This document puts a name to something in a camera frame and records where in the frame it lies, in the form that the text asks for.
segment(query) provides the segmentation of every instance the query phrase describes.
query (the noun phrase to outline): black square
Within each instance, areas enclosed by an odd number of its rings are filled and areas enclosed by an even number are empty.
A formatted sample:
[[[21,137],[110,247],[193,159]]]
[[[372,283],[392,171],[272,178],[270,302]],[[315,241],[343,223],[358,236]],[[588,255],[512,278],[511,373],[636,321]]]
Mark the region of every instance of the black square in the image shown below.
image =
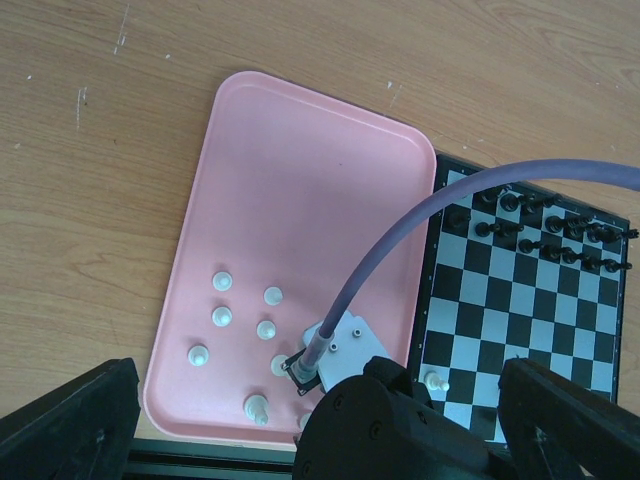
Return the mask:
[[[467,253],[464,257],[464,269],[472,272],[489,274],[489,261],[491,260],[491,245],[474,242],[467,242]]]
[[[520,223],[522,225],[526,225],[527,227],[540,230],[542,228],[543,214],[544,212],[542,209],[537,210],[533,213],[525,213],[523,210],[520,210]]]
[[[465,222],[459,227],[450,227],[447,223],[447,219],[450,215],[471,215],[471,210],[460,205],[451,204],[444,209],[444,215],[442,216],[442,231],[457,235],[459,237],[467,237],[469,235],[469,223]]]
[[[433,409],[440,415],[444,415],[444,402],[441,400],[431,400],[433,403]]]
[[[453,335],[427,330],[422,363],[448,367],[453,352]]]
[[[496,418],[498,411],[491,407],[471,407],[471,424],[469,431],[483,440],[493,440],[496,434]]]
[[[458,316],[456,317],[456,335],[480,338],[483,317],[484,308],[478,305],[459,303]]]
[[[513,281],[535,287],[539,261],[536,257],[516,253]]]
[[[556,297],[554,292],[536,288],[533,299],[533,316],[540,320],[553,322],[556,316]]]
[[[510,222],[509,220],[500,220],[500,225],[517,225],[516,223]],[[506,250],[511,250],[512,252],[516,251],[516,247],[518,244],[518,235],[508,235],[506,237],[502,237],[499,234],[495,234],[493,236],[493,245],[496,247],[504,248]]]
[[[558,278],[558,293],[578,296],[578,286],[580,285],[580,271],[574,268],[560,265],[560,276]]]
[[[473,403],[473,391],[476,388],[475,372],[452,368],[449,370],[449,384],[455,385],[455,388],[447,392],[448,402],[468,405]]]
[[[551,352],[531,349],[529,350],[529,359],[543,367],[551,368]]]
[[[462,270],[442,264],[436,265],[433,290],[431,291],[434,297],[457,302],[460,299],[461,288]]]
[[[579,298],[576,315],[576,327],[593,332],[596,329],[597,317],[598,304]]]
[[[602,250],[600,248],[592,247],[591,245],[583,245],[582,253],[584,253],[588,257],[597,258],[598,260],[602,258]],[[580,269],[584,272],[593,272],[596,274],[598,273],[597,271],[585,268],[582,263],[580,264]]]
[[[509,314],[507,324],[507,343],[529,348],[531,339],[531,318],[517,313]]]
[[[613,346],[615,337],[608,333],[596,332],[596,344],[593,359],[599,362],[613,362]]]
[[[573,355],[573,342],[575,340],[575,328],[563,323],[556,323],[553,329],[553,353]]]
[[[508,312],[511,304],[511,282],[489,277],[485,307],[499,312]]]
[[[545,231],[540,232],[540,241],[543,245],[554,245],[556,247],[562,246],[562,237],[560,235],[555,235]]]
[[[504,365],[504,343],[480,341],[478,371],[500,375]]]
[[[489,215],[495,215],[498,207],[498,201],[492,203],[485,203],[480,199],[480,193],[473,194],[473,200],[471,201],[471,206],[474,210],[479,212],[488,213]]]
[[[584,358],[574,358],[573,368],[571,369],[571,381],[576,382],[584,388],[591,387],[591,371],[593,370],[593,361]]]
[[[598,303],[603,303],[611,307],[618,306],[618,282],[610,278],[600,277]]]

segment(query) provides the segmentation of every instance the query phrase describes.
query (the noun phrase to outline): white pawn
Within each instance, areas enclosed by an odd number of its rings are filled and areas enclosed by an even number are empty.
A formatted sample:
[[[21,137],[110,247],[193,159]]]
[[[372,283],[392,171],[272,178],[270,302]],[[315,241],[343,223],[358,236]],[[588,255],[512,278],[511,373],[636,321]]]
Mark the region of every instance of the white pawn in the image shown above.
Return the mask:
[[[427,372],[424,376],[424,383],[427,384],[429,390],[442,390],[443,392],[449,391],[449,383],[440,378],[436,372]]]

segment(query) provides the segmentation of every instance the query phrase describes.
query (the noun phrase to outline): wooden table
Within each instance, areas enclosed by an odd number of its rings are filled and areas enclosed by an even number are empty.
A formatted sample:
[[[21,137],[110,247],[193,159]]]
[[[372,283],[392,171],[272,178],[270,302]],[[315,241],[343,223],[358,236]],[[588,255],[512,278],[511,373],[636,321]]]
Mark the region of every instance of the wooden table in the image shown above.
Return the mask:
[[[486,166],[639,165],[638,25],[637,0],[4,0],[0,415],[109,358],[132,356],[144,378],[213,96],[229,75],[282,77]],[[632,192],[544,184],[638,226]],[[637,414],[639,270],[628,277],[619,396]],[[161,437],[144,415],[138,436]]]

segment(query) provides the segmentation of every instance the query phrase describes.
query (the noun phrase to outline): black chess piece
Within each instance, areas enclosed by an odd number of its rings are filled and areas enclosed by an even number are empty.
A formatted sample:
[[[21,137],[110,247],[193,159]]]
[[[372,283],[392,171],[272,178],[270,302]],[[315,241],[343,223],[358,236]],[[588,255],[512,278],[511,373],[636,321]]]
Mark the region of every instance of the black chess piece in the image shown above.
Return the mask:
[[[447,215],[445,223],[450,228],[460,228],[465,226],[471,221],[471,214],[469,212],[451,212]]]
[[[596,257],[587,256],[582,260],[582,266],[590,271],[600,270],[600,267],[605,264],[605,261]]]
[[[540,256],[547,260],[558,260],[562,255],[571,252],[569,247],[560,247],[558,245],[544,245],[540,249]]]
[[[488,237],[492,233],[500,231],[499,223],[492,223],[489,225],[487,222],[480,222],[476,225],[476,235],[479,237]]]
[[[500,198],[500,206],[507,212],[515,212],[530,199],[531,195],[520,195],[516,197],[513,193],[507,193]]]
[[[496,203],[498,197],[504,192],[505,186],[499,185],[497,187],[488,188],[480,192],[479,197],[482,203],[486,203],[487,205],[491,205]]]
[[[517,225],[515,223],[503,223],[500,225],[500,230],[498,230],[497,235],[501,237],[510,237],[512,235],[516,235],[519,232],[524,230],[524,225]]]
[[[609,273],[616,273],[618,270],[631,270],[633,265],[629,262],[618,263],[613,259],[604,260],[604,269]]]
[[[570,252],[565,252],[562,255],[562,260],[569,265],[576,263],[578,260],[582,261],[585,258],[587,258],[587,255],[585,253],[577,253],[573,250],[571,250]]]
[[[560,195],[559,193],[551,195],[550,197],[538,199],[531,197],[529,200],[522,204],[522,213],[527,215],[535,213],[541,208],[549,208],[553,205],[557,205],[560,200],[562,200],[562,195]]]
[[[547,230],[551,233],[558,233],[563,228],[584,228],[591,220],[593,220],[593,217],[590,215],[580,215],[565,219],[557,215],[551,215],[544,221],[544,226],[547,227]]]
[[[522,253],[531,253],[537,248],[542,248],[542,242],[532,242],[528,238],[518,242],[518,248]]]

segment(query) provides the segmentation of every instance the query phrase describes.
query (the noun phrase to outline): black pawn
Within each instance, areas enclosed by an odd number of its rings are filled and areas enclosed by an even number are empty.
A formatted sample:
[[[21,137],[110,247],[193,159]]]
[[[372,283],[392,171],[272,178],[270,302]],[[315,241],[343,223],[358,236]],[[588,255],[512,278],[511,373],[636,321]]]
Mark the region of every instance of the black pawn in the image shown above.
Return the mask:
[[[500,225],[497,223],[489,225],[487,222],[480,222],[476,225],[476,235],[479,237],[488,237],[498,231],[500,231]]]
[[[447,215],[445,223],[450,228],[460,228],[465,226],[471,221],[471,214],[469,212],[451,212]]]
[[[545,245],[540,249],[540,256],[548,260],[558,260],[562,255],[569,252],[571,252],[571,249],[569,247]]]
[[[589,256],[587,256],[587,258],[582,260],[582,266],[587,270],[591,270],[591,271],[600,270],[600,267],[604,265],[604,263],[605,263],[604,261],[596,257],[589,257]]]
[[[576,253],[573,250],[571,250],[570,252],[565,252],[562,255],[562,260],[565,263],[568,263],[569,265],[576,263],[578,260],[584,260],[585,258],[587,258],[587,255],[584,253]]]
[[[480,201],[482,203],[486,203],[491,205],[496,203],[498,197],[504,192],[505,187],[503,185],[499,185],[497,187],[488,188],[480,192]]]
[[[604,261],[604,269],[609,273],[616,273],[618,270],[631,270],[632,268],[633,265],[629,262],[618,263],[612,259]]]
[[[562,200],[562,195],[560,195],[559,193],[545,198],[531,198],[529,201],[522,205],[522,210],[527,214],[535,213],[541,208],[549,208],[553,205],[557,205],[560,200]]]
[[[518,248],[522,253],[531,253],[537,248],[542,247],[542,242],[532,242],[531,240],[525,238],[524,240],[520,240],[518,243]]]
[[[530,199],[530,195],[520,195],[516,197],[513,193],[507,193],[500,198],[500,206],[507,212],[515,212]]]
[[[524,225],[516,225],[515,223],[505,223],[500,226],[498,235],[501,237],[510,237],[524,230]]]

